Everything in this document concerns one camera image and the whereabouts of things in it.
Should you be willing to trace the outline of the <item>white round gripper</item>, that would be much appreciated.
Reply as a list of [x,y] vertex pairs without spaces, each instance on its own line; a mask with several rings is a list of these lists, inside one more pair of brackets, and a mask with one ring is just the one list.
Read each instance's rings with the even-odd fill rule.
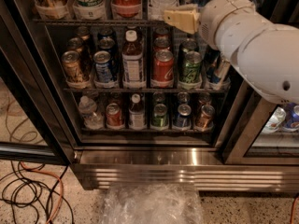
[[254,29],[265,23],[255,5],[249,0],[212,0],[200,12],[196,4],[169,7],[164,22],[180,31],[200,36],[213,49],[239,45]]

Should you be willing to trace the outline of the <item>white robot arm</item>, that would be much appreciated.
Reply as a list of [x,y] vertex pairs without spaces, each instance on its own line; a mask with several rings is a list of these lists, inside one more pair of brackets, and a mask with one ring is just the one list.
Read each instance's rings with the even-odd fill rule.
[[164,22],[199,34],[265,100],[299,103],[299,29],[261,16],[249,0],[168,7]]

